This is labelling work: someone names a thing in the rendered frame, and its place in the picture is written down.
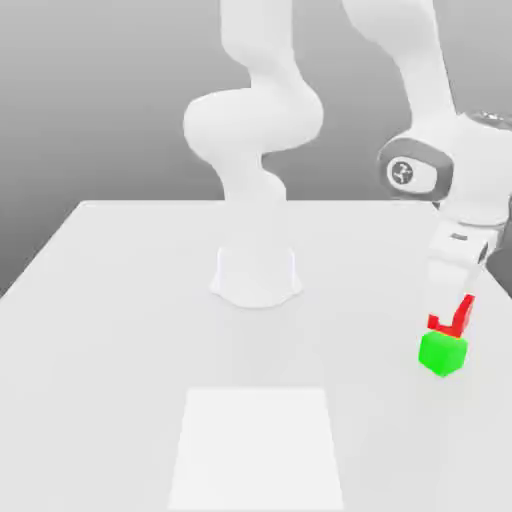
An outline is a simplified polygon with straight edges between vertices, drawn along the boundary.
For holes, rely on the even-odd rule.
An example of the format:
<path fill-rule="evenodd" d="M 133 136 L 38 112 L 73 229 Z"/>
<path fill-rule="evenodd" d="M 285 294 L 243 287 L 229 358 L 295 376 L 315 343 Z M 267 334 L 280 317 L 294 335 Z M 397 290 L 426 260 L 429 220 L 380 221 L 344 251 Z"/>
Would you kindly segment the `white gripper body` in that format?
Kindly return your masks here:
<path fill-rule="evenodd" d="M 442 220 L 427 251 L 429 278 L 476 278 L 491 253 L 491 229 Z"/>

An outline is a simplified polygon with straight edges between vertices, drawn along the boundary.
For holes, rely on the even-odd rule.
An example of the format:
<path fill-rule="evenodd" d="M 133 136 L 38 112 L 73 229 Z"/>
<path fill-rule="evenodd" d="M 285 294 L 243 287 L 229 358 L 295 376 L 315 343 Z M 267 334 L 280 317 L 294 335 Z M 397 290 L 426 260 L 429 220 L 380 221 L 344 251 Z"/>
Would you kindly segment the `small red cube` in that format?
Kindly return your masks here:
<path fill-rule="evenodd" d="M 437 316 L 430 314 L 428 316 L 427 328 L 448 336 L 461 338 L 468 326 L 474 301 L 474 295 L 466 294 L 454 313 L 452 323 L 450 325 L 441 324 Z"/>

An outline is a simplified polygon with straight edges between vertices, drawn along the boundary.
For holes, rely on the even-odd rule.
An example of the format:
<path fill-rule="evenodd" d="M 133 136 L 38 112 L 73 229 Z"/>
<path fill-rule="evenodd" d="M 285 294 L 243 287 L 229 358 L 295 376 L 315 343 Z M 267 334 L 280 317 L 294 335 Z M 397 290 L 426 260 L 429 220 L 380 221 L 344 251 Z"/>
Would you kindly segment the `small green cube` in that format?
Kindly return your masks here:
<path fill-rule="evenodd" d="M 446 377 L 464 366 L 468 342 L 438 331 L 421 338 L 418 360 L 440 377 Z"/>

